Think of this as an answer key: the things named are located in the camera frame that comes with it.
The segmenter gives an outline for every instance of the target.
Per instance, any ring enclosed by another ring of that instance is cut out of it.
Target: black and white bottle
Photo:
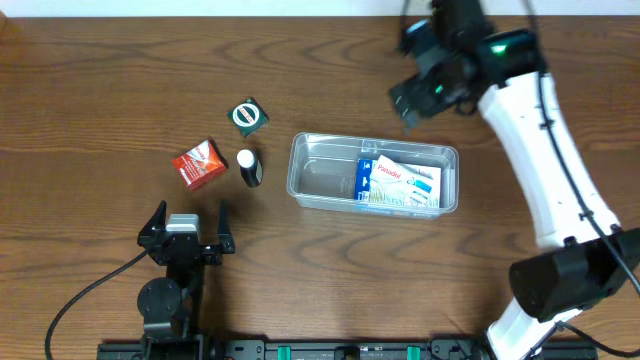
[[[258,154],[253,150],[240,150],[238,152],[238,164],[244,182],[249,187],[256,187],[262,182],[262,164]]]

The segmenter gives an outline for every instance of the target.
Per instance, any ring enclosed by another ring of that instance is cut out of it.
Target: clear plastic container
[[[391,160],[442,169],[440,208],[354,200],[358,159]],[[300,206],[356,213],[435,219],[458,206],[458,152],[450,146],[300,133],[293,139],[287,192]]]

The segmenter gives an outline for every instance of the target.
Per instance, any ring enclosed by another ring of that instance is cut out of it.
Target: red box
[[[194,147],[188,153],[172,160],[187,187],[195,190],[216,175],[227,170],[209,140]]]

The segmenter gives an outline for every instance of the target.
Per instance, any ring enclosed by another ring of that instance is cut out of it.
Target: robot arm
[[[479,110],[502,142],[522,187],[533,217],[536,242],[543,251],[565,246],[566,239],[582,243],[598,237],[582,210],[560,168],[541,125],[537,96],[537,73],[508,79],[508,86],[489,87],[479,102]],[[551,131],[581,194],[607,235],[618,219],[606,206],[589,178],[558,107],[551,76],[543,83],[543,94],[551,118]],[[554,328],[555,322],[568,321],[579,309],[560,313],[554,319],[539,322],[527,315],[513,299],[502,317],[487,331],[487,338],[498,359],[521,359]]]
[[[434,0],[432,5],[432,24],[408,28],[401,42],[420,73],[390,95],[409,127],[452,106],[461,114],[479,109],[501,140],[545,253],[512,265],[515,298],[489,327],[486,340],[498,360],[522,359],[539,348],[557,322],[612,295],[626,280],[583,214],[559,156],[595,224],[605,236],[616,233],[606,241],[615,242],[631,269],[638,264],[638,231],[622,232],[598,194],[564,123],[550,75],[541,78],[539,90],[538,71],[546,66],[536,35],[527,30],[495,34],[478,0]],[[540,97],[553,124],[543,116]]]

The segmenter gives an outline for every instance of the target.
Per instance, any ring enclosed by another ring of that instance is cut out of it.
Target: wall
[[[520,0],[482,0],[491,15],[521,15]],[[531,0],[540,15],[640,15],[640,0]],[[396,16],[403,0],[0,0],[22,16]],[[410,13],[427,13],[412,0]]]

